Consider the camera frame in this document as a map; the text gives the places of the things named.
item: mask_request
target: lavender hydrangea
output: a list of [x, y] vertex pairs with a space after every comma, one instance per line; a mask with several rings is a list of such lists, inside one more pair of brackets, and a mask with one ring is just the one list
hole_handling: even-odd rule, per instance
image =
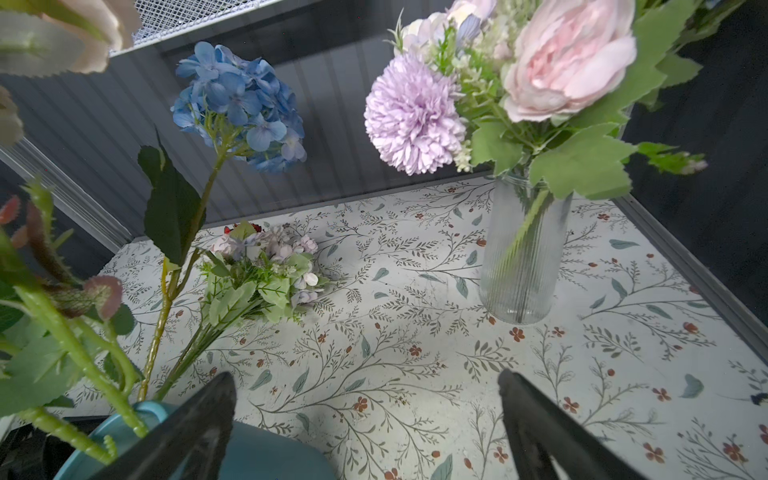
[[408, 175], [452, 163], [466, 133], [457, 95], [451, 78], [415, 55], [395, 57], [366, 99], [366, 132], [382, 160]]
[[176, 70], [194, 77], [171, 108], [182, 131], [199, 134], [213, 147], [237, 129], [228, 151], [260, 171], [285, 171], [306, 160], [296, 95], [266, 60], [246, 61], [205, 41], [194, 52]]

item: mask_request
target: blue vase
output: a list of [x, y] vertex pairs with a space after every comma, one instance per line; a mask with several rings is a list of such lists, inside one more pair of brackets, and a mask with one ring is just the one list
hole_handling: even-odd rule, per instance
[[[162, 423], [175, 408], [156, 402], [141, 402], [134, 406], [150, 429]], [[105, 435], [112, 436], [120, 455], [139, 440], [120, 415], [109, 417], [91, 433], [93, 440], [100, 444]], [[102, 467], [99, 461], [77, 451], [67, 459], [54, 480], [88, 480]], [[179, 469], [170, 480], [178, 480], [180, 477]], [[326, 458], [312, 447], [245, 423], [233, 422], [219, 479], [244, 478], [335, 480], [336, 476]]]

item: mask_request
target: table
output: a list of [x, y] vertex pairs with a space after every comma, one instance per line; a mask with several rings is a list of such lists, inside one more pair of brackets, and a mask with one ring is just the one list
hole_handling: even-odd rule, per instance
[[[228, 332], [167, 400], [227, 370], [237, 420], [315, 446], [340, 478], [418, 480], [446, 462], [453, 478], [516, 478], [496, 386], [511, 368], [648, 478], [765, 478], [768, 410], [751, 396], [768, 391], [768, 368], [610, 201], [574, 200], [546, 319], [512, 328], [484, 311], [492, 188], [479, 177], [258, 220], [316, 239], [336, 288], [301, 325]], [[126, 343], [138, 365], [160, 270], [144, 241], [103, 271], [140, 322]], [[154, 388], [196, 326], [204, 285], [190, 283]], [[75, 415], [108, 412], [85, 385], [72, 395]]]

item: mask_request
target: wire mesh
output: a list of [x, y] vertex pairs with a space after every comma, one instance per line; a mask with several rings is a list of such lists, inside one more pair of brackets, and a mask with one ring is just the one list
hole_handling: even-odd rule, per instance
[[266, 0], [136, 0], [142, 27], [134, 47], [155, 43], [234, 12], [258, 8]]

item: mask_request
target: glass vase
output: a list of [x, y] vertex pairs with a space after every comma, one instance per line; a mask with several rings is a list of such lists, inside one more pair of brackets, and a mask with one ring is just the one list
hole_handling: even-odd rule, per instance
[[549, 313], [558, 280], [571, 196], [506, 174], [496, 178], [491, 225], [480, 277], [488, 313], [515, 325]]

